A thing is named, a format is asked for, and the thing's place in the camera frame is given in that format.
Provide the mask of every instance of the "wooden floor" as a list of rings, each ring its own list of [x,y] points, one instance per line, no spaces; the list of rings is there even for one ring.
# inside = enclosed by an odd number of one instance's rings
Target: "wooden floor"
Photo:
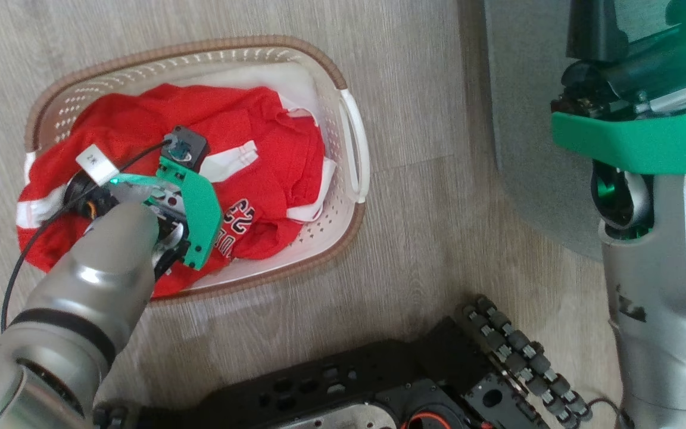
[[[620,399],[601,266],[526,226],[495,170],[479,0],[0,0],[0,299],[17,257],[22,134],[41,90],[131,52],[256,33],[310,41],[348,79],[373,162],[364,226],[315,271],[153,305],[103,397],[193,405],[304,359],[413,338],[485,293],[587,399]],[[24,270],[14,309],[39,278]],[[596,415],[589,427],[612,425],[607,408]]]

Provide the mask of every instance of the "wire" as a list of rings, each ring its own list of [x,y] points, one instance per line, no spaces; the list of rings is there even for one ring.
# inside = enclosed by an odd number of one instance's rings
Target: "wire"
[[[411,418],[409,418],[409,420],[406,421],[406,423],[402,424],[401,429],[409,429],[409,426],[411,426],[413,421],[422,420],[424,418],[430,418],[435,421],[438,421],[438,423],[440,423],[441,426],[444,427],[444,429],[451,429],[451,426],[449,426],[449,423],[447,423],[446,419],[441,417],[441,415],[436,414],[435,412],[416,413],[415,415],[412,415]]]
[[[621,429],[629,429],[629,423],[626,421],[626,418],[624,417],[623,412],[621,412],[621,409],[616,405],[615,402],[612,400],[608,399],[607,397],[597,397],[596,399],[593,399],[589,402],[587,402],[586,407],[591,408],[593,407],[594,404],[599,404],[599,403],[604,403],[610,405],[611,408],[613,408],[613,411],[616,413],[616,416],[618,417],[618,424],[620,424]]]
[[[131,165],[141,160],[141,158],[144,158],[153,151],[166,146],[166,144],[168,143],[170,143],[170,141],[168,139],[165,139],[163,142],[155,144],[155,146],[148,147],[147,149],[142,150],[142,152],[137,154],[134,158],[131,158],[129,162],[123,164],[122,167],[118,169],[118,171],[125,171],[125,169],[131,167]],[[31,247],[33,247],[33,245],[36,244],[36,241],[39,239],[39,237],[41,237],[44,231],[46,231],[46,229],[49,228],[49,225],[52,225],[52,223],[54,223],[55,220],[60,218],[60,216],[64,215],[65,212],[68,212],[68,210],[70,210],[71,207],[75,206],[76,203],[78,203],[81,199],[85,198],[98,187],[99,185],[95,183],[92,186],[90,186],[86,191],[84,191],[84,193],[82,193],[74,199],[71,199],[71,201],[68,201],[68,203],[65,203],[65,205],[60,207],[60,209],[55,214],[50,216],[44,223],[41,223],[39,229],[36,230],[33,236],[30,237],[30,240],[27,242],[25,247],[23,247],[23,251],[20,253],[20,257],[17,258],[17,261],[14,263],[14,268],[12,269],[12,274],[10,275],[9,282],[7,283],[7,288],[5,290],[5,296],[2,299],[2,319],[0,323],[0,329],[2,330],[2,333],[4,333],[5,329],[7,329],[7,312],[9,310],[10,299],[12,298],[14,282],[17,279],[17,274],[20,273],[20,269],[22,268],[23,263],[25,262],[25,257],[28,255],[28,252],[30,251]]]
[[[91,217],[92,220],[95,220],[97,218],[97,204],[92,201],[87,201],[86,205],[89,207],[89,217]]]

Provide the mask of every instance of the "ventilation hole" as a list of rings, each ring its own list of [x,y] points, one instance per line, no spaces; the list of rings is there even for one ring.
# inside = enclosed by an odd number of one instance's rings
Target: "ventilation hole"
[[[319,388],[319,382],[314,380],[314,378],[306,378],[298,385],[298,391],[303,394],[312,393],[317,388]]]
[[[261,393],[258,396],[258,406],[261,408],[269,407],[270,402],[272,402],[272,397],[268,393]]]
[[[289,378],[281,378],[275,382],[276,393],[285,393],[286,391],[291,391],[292,388],[293,380],[290,380]]]
[[[334,380],[338,377],[338,367],[335,365],[326,365],[322,367],[322,377],[327,380]]]
[[[335,393],[345,393],[345,386],[343,386],[343,383],[335,383],[334,385],[327,388],[327,394]]]
[[[501,395],[501,391],[496,388],[494,390],[490,390],[484,395],[484,407],[496,407],[496,405],[499,405],[502,399],[503,396]]]
[[[280,410],[281,412],[286,412],[287,410],[290,410],[291,408],[295,407],[295,404],[296,401],[294,397],[283,396],[277,400],[277,410]]]

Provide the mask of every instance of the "green plastic part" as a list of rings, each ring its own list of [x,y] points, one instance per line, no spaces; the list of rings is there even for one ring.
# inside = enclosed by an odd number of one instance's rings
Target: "green plastic part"
[[[686,174],[686,113],[607,122],[556,112],[555,144],[637,174]]]
[[[118,173],[110,182],[114,185],[119,183],[130,183],[131,185],[148,186],[150,188],[169,188],[166,180],[156,176],[142,176],[141,174]]]
[[[168,158],[161,157],[160,165],[155,175],[177,185],[185,202],[190,248],[183,262],[190,268],[202,269],[216,243],[224,218],[216,192],[208,179]]]

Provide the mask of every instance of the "white cloth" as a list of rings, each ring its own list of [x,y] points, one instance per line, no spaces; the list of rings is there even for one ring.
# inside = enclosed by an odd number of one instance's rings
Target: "white cloth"
[[[54,188],[44,198],[35,201],[19,201],[15,209],[15,224],[20,228],[38,228],[44,220],[54,215],[63,206],[63,196],[68,185]]]
[[[322,206],[324,206],[325,197],[330,188],[336,166],[335,161],[325,158],[322,163],[322,184],[319,187],[319,196],[316,197],[316,201],[306,206],[290,207],[288,209],[288,219],[297,220],[298,222],[314,222],[314,220],[319,219],[319,216],[322,215]]]
[[[255,142],[248,141],[240,147],[205,157],[199,174],[211,183],[219,183],[229,179],[256,160],[258,160],[258,152],[256,152]]]
[[[316,84],[308,70],[297,63],[272,63],[256,66],[240,65],[208,76],[178,79],[175,85],[209,85],[222,88],[251,89],[266,86],[280,96],[282,106],[288,111],[306,110],[319,125],[324,117],[316,93]]]

